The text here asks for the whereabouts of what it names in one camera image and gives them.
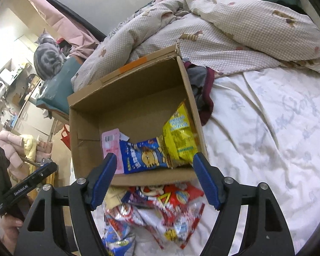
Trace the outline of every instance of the hand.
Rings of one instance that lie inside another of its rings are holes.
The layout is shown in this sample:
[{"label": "hand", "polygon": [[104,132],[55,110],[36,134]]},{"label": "hand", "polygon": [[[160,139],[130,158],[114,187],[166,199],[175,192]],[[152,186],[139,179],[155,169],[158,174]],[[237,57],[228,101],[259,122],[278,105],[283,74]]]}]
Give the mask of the hand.
[{"label": "hand", "polygon": [[2,243],[9,250],[9,252],[13,254],[19,236],[18,228],[23,225],[23,222],[18,218],[6,214],[1,219],[1,225],[5,233],[2,239]]}]

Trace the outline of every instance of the yellow snack bag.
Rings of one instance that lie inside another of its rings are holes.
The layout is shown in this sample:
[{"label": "yellow snack bag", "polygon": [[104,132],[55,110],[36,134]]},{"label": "yellow snack bag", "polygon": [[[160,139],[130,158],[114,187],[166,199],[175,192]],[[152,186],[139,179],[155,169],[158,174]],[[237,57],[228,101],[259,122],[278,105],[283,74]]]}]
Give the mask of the yellow snack bag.
[{"label": "yellow snack bag", "polygon": [[171,158],[171,167],[192,164],[193,156],[198,152],[194,136],[196,130],[184,102],[166,122],[162,132]]}]

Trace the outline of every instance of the white bed sheet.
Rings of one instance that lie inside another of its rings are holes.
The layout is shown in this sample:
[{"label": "white bed sheet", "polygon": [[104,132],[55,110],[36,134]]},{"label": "white bed sheet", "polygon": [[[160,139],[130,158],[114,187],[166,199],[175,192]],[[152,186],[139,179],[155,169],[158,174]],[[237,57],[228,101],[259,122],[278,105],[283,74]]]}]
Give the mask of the white bed sheet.
[{"label": "white bed sheet", "polygon": [[[233,74],[214,81],[211,98],[214,110],[203,127],[210,164],[241,184],[269,184],[297,253],[320,222],[320,74],[280,67]],[[239,250],[246,213],[242,206],[230,255]],[[93,216],[102,235],[103,208]],[[161,251],[137,228],[134,254],[200,255],[217,216],[205,207],[184,250]]]}]

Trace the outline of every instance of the checkered blanket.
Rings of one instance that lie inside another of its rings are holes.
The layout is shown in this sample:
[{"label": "checkered blanket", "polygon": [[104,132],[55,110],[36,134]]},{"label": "checkered blanket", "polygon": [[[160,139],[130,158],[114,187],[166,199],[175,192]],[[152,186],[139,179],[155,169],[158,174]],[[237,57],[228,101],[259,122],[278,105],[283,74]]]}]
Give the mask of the checkered blanket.
[{"label": "checkered blanket", "polygon": [[261,0],[163,0],[101,43],[71,79],[73,89],[176,42],[183,58],[216,77],[277,66],[320,73],[320,32],[306,15]]}]

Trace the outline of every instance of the blue gripper pad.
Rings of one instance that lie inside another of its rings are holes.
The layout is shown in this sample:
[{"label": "blue gripper pad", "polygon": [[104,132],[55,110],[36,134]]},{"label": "blue gripper pad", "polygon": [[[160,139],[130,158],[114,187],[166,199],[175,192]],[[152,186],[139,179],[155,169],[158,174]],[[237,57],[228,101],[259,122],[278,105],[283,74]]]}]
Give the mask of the blue gripper pad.
[{"label": "blue gripper pad", "polygon": [[193,157],[193,169],[208,203],[219,211],[225,202],[225,191],[222,183],[223,174],[217,167],[212,167],[201,152],[198,152]]},{"label": "blue gripper pad", "polygon": [[112,182],[117,167],[117,158],[113,153],[108,153],[101,165],[95,167],[88,175],[85,203],[91,211],[96,210],[103,203],[108,187]]}]

